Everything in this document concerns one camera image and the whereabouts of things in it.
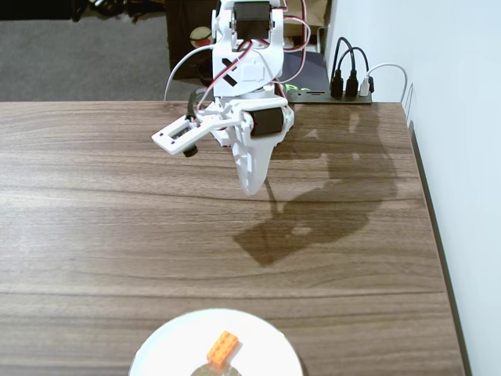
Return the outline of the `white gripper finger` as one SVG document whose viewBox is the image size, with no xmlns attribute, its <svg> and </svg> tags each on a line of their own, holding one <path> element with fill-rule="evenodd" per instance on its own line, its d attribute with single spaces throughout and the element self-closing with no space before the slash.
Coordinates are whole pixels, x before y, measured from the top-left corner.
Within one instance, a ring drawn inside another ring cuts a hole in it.
<svg viewBox="0 0 501 376">
<path fill-rule="evenodd" d="M 247 195 L 254 195 L 257 188 L 254 184 L 254 144 L 250 128 L 236 125 L 230 132 L 230 143 L 242 190 Z"/>
<path fill-rule="evenodd" d="M 265 181 L 269 169 L 269 162 L 275 147 L 274 137 L 262 137 L 255 141 L 254 174 L 252 192 L 257 193 Z"/>
</svg>

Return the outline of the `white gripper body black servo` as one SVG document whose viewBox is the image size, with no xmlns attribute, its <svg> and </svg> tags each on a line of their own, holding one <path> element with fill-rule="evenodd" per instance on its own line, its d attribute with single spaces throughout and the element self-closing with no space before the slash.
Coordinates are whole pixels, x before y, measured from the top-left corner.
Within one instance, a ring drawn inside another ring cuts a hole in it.
<svg viewBox="0 0 501 376">
<path fill-rule="evenodd" d="M 229 144 L 250 146 L 252 139 L 277 136 L 285 127 L 287 100 L 281 96 L 260 99 L 217 99 L 200 112 L 200 139 L 213 131 L 225 132 Z"/>
</svg>

